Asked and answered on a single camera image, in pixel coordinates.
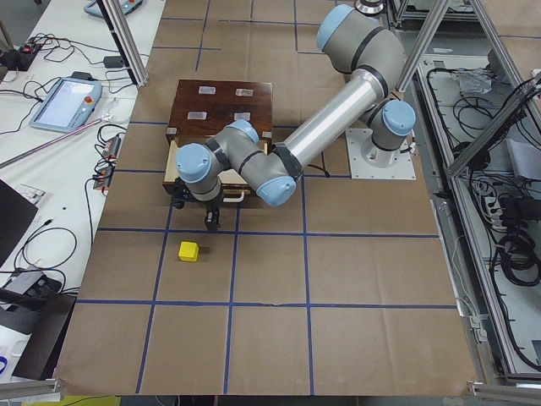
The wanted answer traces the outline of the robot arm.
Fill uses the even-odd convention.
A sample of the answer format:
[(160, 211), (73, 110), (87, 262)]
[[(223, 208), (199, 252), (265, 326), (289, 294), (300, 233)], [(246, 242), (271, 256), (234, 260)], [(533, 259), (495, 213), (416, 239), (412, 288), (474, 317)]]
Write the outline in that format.
[(275, 143), (270, 153), (260, 149), (255, 128), (243, 119), (203, 144), (180, 147), (173, 207), (200, 204), (206, 210), (206, 228), (216, 231), (223, 201), (219, 175), (227, 170), (236, 171), (267, 205), (280, 206), (294, 194), (303, 170), (358, 119), (372, 129), (376, 151), (400, 149), (413, 130), (416, 113), (407, 102), (389, 97), (404, 64), (404, 48), (397, 37), (355, 8), (340, 4), (325, 16), (316, 43), (336, 71), (349, 75), (344, 87), (283, 142)]

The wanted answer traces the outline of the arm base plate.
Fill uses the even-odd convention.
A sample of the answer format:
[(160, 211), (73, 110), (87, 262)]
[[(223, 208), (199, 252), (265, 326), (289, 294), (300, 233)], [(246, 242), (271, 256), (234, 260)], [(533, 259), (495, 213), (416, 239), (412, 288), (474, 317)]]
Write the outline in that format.
[(395, 151), (383, 151), (372, 140), (371, 129), (346, 130), (347, 155), (351, 178), (354, 180), (406, 180), (414, 181), (416, 174), (405, 139)]

